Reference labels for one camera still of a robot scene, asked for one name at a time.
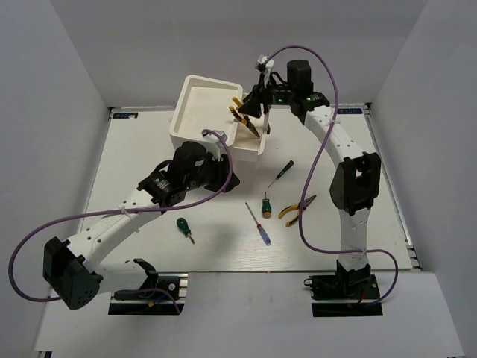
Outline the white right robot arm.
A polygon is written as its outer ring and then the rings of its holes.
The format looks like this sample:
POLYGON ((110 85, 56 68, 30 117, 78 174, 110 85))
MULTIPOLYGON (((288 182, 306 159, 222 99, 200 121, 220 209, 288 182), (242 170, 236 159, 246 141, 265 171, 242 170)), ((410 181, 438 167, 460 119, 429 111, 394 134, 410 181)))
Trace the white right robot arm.
POLYGON ((343 296, 354 297, 370 278, 367 222, 379 194, 381 159, 377 153, 364 151, 335 119, 337 111, 331 109, 322 93, 314 90, 308 61, 288 62, 285 80, 273 67, 274 62, 268 57, 258 59, 259 82, 238 111, 257 118, 274 105, 287 105, 324 146, 335 166, 329 193, 341 224, 341 248, 333 286, 343 296))

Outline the thin green precision screwdriver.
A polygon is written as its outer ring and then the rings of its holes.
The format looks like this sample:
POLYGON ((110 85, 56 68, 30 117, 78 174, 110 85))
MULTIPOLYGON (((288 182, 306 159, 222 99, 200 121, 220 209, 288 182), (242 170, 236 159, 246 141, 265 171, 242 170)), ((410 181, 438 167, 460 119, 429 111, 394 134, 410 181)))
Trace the thin green precision screwdriver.
POLYGON ((287 164, 276 175, 276 177, 273 179, 273 181, 270 183, 270 185, 268 187, 271 187, 277 180, 279 180, 293 165, 294 165, 293 160, 288 161, 287 164))

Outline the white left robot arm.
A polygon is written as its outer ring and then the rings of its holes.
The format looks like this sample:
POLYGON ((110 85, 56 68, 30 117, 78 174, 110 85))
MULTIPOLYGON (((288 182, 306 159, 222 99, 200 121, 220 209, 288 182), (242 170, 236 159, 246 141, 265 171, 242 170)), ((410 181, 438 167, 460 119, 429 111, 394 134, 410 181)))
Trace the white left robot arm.
POLYGON ((50 239, 44 247, 43 277, 70 310, 86 306, 96 295, 154 299, 176 295, 159 285, 156 269, 146 260, 133 258, 105 264, 104 259, 139 229, 175 207, 186 193, 203 187, 229 192, 240 180, 231 171, 227 151, 217 155, 198 142, 184 142, 170 160, 160 163, 139 182, 116 214, 106 214, 95 224, 68 239, 50 239))

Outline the blue red long screwdriver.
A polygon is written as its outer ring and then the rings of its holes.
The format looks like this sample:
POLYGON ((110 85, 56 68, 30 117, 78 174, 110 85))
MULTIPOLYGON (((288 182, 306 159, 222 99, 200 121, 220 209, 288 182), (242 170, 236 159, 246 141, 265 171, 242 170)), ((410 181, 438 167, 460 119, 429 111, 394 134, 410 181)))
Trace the blue red long screwdriver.
POLYGON ((253 211, 251 210, 249 204, 246 202, 245 203, 251 217, 253 218, 255 224, 256 224, 256 228, 259 232, 259 235, 261 236, 262 238, 262 241, 267 245, 271 245, 271 239, 269 237, 269 235, 267 234, 267 232, 265 231, 265 229, 263 228, 263 226, 259 223, 259 221, 257 220, 257 218, 255 217, 255 215, 253 214, 253 211))

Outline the yellow black pliers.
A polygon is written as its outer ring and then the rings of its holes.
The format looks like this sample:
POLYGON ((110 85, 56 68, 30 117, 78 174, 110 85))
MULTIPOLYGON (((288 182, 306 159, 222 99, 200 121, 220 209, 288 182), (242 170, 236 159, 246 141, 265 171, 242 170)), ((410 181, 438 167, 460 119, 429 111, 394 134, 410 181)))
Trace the yellow black pliers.
POLYGON ((236 107, 229 106, 229 111, 233 115, 235 121, 242 123, 256 138, 260 138, 259 132, 257 131, 255 125, 251 122, 248 115, 239 114, 238 109, 240 108, 240 106, 242 106, 241 101, 236 97, 232 97, 232 101, 236 105, 236 107))

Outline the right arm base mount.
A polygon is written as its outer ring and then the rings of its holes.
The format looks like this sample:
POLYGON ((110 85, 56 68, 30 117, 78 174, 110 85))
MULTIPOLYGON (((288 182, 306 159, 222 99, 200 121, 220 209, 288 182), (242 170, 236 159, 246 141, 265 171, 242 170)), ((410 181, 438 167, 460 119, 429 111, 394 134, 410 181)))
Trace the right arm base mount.
POLYGON ((312 297, 314 318, 349 318, 383 316, 382 304, 371 304, 381 296, 376 277, 358 283, 345 293, 338 287, 334 275, 313 275, 303 281, 312 297))

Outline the yellow long-nose pliers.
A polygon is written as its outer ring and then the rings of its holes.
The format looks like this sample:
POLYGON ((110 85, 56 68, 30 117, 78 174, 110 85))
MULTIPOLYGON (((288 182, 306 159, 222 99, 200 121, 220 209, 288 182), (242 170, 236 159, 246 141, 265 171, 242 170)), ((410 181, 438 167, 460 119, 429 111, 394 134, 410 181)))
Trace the yellow long-nose pliers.
POLYGON ((296 223, 298 223, 299 218, 301 216, 301 213, 307 209, 307 207, 316 199, 316 197, 317 197, 316 195, 312 195, 312 196, 309 196, 308 198, 306 198, 303 202, 302 208, 300 206, 300 202, 298 202, 296 204, 289 205, 289 206, 283 208, 279 212, 278 218, 282 219, 285 215, 287 215, 289 213, 292 213, 292 212, 295 212, 296 215, 294 216, 294 218, 287 221, 285 223, 285 226, 286 227, 291 227, 291 226, 295 225, 296 223))

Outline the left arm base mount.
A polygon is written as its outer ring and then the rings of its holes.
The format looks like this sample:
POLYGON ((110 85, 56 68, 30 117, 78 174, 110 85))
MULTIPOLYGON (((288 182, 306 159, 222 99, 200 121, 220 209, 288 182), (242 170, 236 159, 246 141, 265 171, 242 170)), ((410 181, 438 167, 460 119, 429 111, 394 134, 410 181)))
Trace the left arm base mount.
POLYGON ((111 316, 179 316, 186 303, 188 275, 159 274, 141 292, 114 292, 108 315, 111 316))

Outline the white drawer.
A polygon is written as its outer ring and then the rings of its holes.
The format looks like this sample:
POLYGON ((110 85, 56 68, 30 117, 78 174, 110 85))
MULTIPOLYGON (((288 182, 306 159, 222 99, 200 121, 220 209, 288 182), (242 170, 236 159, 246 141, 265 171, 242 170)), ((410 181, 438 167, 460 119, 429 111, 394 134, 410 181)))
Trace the white drawer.
POLYGON ((237 123, 236 136, 233 142, 233 158, 239 161, 254 163, 256 168, 262 164, 265 142, 269 132, 269 115, 262 114, 259 119, 250 118, 260 134, 256 138, 242 123, 237 123))

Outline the green orange stubby screwdriver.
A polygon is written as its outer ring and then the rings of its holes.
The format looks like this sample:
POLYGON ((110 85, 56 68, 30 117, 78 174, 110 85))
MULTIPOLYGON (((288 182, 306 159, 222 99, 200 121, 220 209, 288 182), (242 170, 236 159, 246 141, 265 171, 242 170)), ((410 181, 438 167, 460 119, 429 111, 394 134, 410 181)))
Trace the green orange stubby screwdriver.
POLYGON ((266 219, 270 218, 272 214, 272 208, 270 199, 267 197, 267 192, 264 192, 264 198, 262 199, 262 216, 266 219))

